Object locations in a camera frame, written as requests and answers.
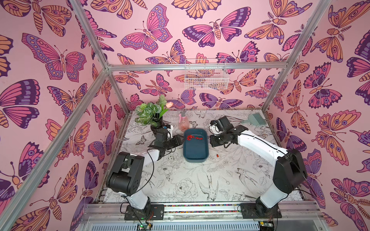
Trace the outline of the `teal plastic storage box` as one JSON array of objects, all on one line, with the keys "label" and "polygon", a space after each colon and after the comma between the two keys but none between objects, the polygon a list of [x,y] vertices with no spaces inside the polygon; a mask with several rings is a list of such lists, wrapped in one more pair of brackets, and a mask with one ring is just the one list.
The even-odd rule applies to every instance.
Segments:
[{"label": "teal plastic storage box", "polygon": [[190,163],[202,163],[209,157],[208,134],[203,129],[184,132],[183,157]]}]

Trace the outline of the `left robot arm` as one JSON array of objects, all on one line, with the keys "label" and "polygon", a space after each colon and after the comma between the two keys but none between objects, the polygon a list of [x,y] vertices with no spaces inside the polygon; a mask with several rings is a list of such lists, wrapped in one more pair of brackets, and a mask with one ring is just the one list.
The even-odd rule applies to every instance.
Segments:
[{"label": "left robot arm", "polygon": [[134,211],[145,211],[151,203],[140,186],[143,167],[161,160],[167,152],[181,146],[184,142],[182,135],[172,135],[168,129],[159,129],[152,141],[142,154],[120,152],[107,176],[106,186],[120,194]]}]

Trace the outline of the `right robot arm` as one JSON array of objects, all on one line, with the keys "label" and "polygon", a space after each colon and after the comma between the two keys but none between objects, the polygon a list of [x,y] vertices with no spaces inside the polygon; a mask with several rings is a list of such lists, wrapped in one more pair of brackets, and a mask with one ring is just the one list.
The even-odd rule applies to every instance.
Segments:
[{"label": "right robot arm", "polygon": [[301,153],[278,147],[248,130],[243,125],[230,128],[210,126],[212,147],[238,144],[258,154],[274,167],[273,183],[255,201],[256,210],[268,212],[306,180],[307,172]]}]

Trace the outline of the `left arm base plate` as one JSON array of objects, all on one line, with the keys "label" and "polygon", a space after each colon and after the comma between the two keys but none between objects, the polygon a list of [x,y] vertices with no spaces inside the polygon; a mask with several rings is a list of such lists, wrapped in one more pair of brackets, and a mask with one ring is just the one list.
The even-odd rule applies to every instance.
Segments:
[{"label": "left arm base plate", "polygon": [[164,218],[164,205],[150,205],[149,207],[146,206],[144,210],[139,210],[132,208],[131,206],[127,206],[125,211],[125,220],[163,220]]}]

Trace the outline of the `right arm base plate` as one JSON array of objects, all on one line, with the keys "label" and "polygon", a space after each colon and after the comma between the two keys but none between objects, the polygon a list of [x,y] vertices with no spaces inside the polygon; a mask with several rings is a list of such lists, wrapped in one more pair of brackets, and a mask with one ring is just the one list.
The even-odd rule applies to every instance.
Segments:
[{"label": "right arm base plate", "polygon": [[240,212],[244,219],[282,218],[282,214],[277,205],[272,208],[265,208],[263,204],[242,203],[240,204]]}]

